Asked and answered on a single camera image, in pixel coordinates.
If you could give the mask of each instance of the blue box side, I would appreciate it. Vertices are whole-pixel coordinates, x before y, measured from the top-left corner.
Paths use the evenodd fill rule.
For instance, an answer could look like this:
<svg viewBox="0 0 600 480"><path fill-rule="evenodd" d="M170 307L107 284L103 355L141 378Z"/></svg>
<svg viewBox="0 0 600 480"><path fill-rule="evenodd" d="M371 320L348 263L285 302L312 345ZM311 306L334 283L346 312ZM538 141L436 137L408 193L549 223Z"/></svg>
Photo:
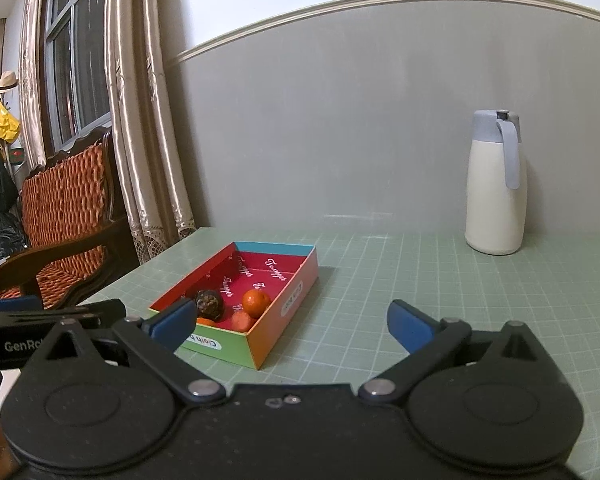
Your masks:
<svg viewBox="0 0 600 480"><path fill-rule="evenodd" d="M235 247L245 253L287 254L288 256L308 256L314 248L312 245L270 242L235 242Z"/></svg>

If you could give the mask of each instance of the orange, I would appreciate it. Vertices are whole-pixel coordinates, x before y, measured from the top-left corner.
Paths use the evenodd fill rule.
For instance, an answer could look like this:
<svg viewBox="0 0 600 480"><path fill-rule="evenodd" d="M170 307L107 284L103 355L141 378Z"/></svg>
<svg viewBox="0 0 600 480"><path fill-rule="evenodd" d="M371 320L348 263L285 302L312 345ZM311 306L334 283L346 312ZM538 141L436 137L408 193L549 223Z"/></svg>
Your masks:
<svg viewBox="0 0 600 480"><path fill-rule="evenodd" d="M242 297L242 308L253 319L258 319L271 304L271 298L266 292L257 288L247 290Z"/></svg>
<svg viewBox="0 0 600 480"><path fill-rule="evenodd" d="M248 332L255 323L256 320L243 310L238 310L231 316L231 330L236 332Z"/></svg>
<svg viewBox="0 0 600 480"><path fill-rule="evenodd" d="M207 319L206 317L199 317L196 320L196 324L198 324L198 325L216 326L216 322L215 321L211 321L210 319Z"/></svg>

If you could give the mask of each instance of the thermos lid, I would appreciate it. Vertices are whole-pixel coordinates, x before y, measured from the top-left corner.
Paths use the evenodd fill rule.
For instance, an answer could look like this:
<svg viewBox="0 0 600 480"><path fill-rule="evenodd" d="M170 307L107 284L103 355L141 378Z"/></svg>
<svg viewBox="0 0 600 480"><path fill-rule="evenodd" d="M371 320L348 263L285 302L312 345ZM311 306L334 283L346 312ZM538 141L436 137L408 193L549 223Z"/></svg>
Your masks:
<svg viewBox="0 0 600 480"><path fill-rule="evenodd" d="M502 133L496 126L497 120L510 121L516 127L518 142L520 139L520 118L517 113L508 110L477 110L474 112L474 140L482 142L499 142L502 144Z"/></svg>

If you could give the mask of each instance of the chair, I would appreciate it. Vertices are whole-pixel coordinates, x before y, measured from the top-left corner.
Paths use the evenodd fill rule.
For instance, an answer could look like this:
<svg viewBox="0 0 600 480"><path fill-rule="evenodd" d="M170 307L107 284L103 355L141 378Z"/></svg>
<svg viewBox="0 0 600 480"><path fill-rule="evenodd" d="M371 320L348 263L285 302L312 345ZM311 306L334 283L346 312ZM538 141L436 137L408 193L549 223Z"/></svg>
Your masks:
<svg viewBox="0 0 600 480"><path fill-rule="evenodd" d="M30 247L0 262L0 298L35 294L45 308L75 306L138 266L110 128L31 171L20 197Z"/></svg>

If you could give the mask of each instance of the thermos handle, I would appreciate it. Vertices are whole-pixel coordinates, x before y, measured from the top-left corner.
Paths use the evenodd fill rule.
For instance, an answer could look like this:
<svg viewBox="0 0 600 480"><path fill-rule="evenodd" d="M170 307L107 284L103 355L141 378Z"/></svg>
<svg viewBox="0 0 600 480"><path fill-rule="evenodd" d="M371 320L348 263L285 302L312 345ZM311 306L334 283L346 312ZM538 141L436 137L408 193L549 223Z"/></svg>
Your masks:
<svg viewBox="0 0 600 480"><path fill-rule="evenodd" d="M496 124L502 134L504 149L504 182L509 189L520 187L520 152L518 132L511 121L497 119Z"/></svg>

